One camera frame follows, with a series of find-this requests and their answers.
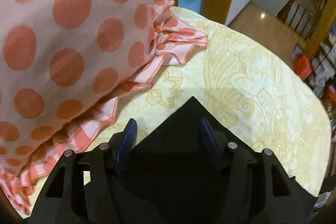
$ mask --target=bed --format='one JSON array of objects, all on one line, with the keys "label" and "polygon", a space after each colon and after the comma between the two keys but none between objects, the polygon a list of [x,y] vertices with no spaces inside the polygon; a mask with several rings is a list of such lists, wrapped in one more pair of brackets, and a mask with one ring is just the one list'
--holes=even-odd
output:
[{"label": "bed", "polygon": [[[123,97],[116,122],[88,150],[122,131],[129,118],[137,120],[140,142],[194,96],[251,148],[272,149],[287,174],[317,196],[331,139],[319,99],[282,60],[252,39],[190,10],[170,10],[206,33],[209,46],[184,66],[161,68],[150,90]],[[29,196],[31,210],[46,179],[39,179]],[[89,180],[86,173],[84,183]]]}]

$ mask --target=polka dot fabric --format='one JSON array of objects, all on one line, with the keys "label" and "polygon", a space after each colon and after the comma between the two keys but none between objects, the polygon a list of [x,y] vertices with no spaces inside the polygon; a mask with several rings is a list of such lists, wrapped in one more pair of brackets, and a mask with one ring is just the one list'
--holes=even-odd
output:
[{"label": "polka dot fabric", "polygon": [[34,180],[115,122],[121,96],[207,46],[173,4],[0,0],[0,185],[16,209],[29,214]]}]

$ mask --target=tiled floor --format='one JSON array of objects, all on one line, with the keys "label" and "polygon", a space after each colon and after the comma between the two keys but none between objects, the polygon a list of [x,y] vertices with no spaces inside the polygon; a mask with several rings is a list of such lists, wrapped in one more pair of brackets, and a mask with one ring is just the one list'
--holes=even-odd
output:
[{"label": "tiled floor", "polygon": [[294,45],[305,44],[296,32],[253,3],[245,7],[229,27],[257,41],[291,68],[290,53]]}]

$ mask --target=frosted glass panel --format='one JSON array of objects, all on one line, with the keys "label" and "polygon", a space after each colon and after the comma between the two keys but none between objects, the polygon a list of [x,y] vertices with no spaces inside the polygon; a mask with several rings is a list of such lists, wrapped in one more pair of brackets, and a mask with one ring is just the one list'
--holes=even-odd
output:
[{"label": "frosted glass panel", "polygon": [[200,13],[201,0],[178,0],[178,6]]}]

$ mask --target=metal screw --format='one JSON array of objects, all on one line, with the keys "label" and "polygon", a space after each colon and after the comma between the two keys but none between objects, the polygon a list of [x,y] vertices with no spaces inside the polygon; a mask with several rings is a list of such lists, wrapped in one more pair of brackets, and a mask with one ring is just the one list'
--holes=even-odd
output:
[{"label": "metal screw", "polygon": [[71,150],[71,149],[66,150],[66,151],[64,152],[64,155],[65,155],[66,157],[71,156],[71,155],[72,155],[72,150]]},{"label": "metal screw", "polygon": [[273,151],[270,150],[269,148],[265,148],[264,149],[264,153],[267,155],[267,156],[271,156],[273,154]]},{"label": "metal screw", "polygon": [[227,146],[230,147],[231,149],[236,149],[238,147],[238,145],[234,142],[229,142]]},{"label": "metal screw", "polygon": [[108,148],[109,148],[109,144],[108,144],[108,143],[101,143],[101,144],[99,145],[99,148],[100,148],[101,150],[108,149]]}]

